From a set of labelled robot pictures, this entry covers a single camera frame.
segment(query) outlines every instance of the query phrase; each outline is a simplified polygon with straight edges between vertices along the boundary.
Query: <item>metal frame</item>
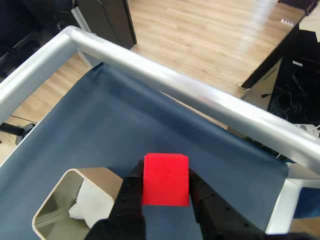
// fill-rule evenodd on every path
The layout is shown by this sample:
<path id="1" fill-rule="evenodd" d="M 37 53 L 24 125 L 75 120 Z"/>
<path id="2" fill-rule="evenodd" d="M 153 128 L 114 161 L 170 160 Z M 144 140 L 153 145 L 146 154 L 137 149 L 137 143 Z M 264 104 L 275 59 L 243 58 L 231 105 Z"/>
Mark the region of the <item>metal frame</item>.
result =
<path id="1" fill-rule="evenodd" d="M 127 72 L 152 88 L 320 174 L 319 138 L 254 105 L 74 26 L 65 28 L 0 84 L 0 124 L 78 51 L 91 55 L 97 62 L 103 61 Z M 288 181 L 270 218 L 268 233 L 273 233 L 273 226 L 281 221 L 280 232 L 288 230 L 288 222 L 290 226 L 297 202 L 293 201 L 290 205 L 285 200 L 290 198 L 292 201 L 291 193 L 294 193 L 298 201 L 302 186 Z"/>

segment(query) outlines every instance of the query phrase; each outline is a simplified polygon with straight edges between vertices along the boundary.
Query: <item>dark blue cloth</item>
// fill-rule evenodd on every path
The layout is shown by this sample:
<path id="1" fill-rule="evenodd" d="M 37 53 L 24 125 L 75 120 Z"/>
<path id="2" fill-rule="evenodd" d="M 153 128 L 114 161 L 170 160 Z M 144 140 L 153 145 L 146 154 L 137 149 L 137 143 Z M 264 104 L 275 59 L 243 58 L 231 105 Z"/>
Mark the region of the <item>dark blue cloth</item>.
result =
<path id="1" fill-rule="evenodd" d="M 277 158 L 105 64 L 83 76 L 0 167 L 0 239 L 35 239 L 32 218 L 65 171 L 124 177 L 147 153 L 189 167 L 262 230 L 288 175 Z M 144 206 L 147 239 L 201 238 L 192 206 Z"/>
<path id="2" fill-rule="evenodd" d="M 316 217 L 320 217 L 320 189 L 303 187 L 294 212 L 294 218 Z"/>

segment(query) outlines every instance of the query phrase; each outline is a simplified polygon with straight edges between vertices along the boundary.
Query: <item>tissue box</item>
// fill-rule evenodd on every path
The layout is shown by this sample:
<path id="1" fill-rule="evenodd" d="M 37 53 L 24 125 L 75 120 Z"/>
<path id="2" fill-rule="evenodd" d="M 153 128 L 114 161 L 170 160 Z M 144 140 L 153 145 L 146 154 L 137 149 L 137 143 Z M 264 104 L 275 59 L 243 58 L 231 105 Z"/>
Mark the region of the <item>tissue box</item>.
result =
<path id="1" fill-rule="evenodd" d="M 105 193 L 113 206 L 122 178 L 104 167 L 70 169 L 64 173 L 33 217 L 32 228 L 41 239 L 79 240 L 86 237 L 90 230 L 86 222 L 69 217 L 69 209 L 76 203 L 84 179 Z"/>

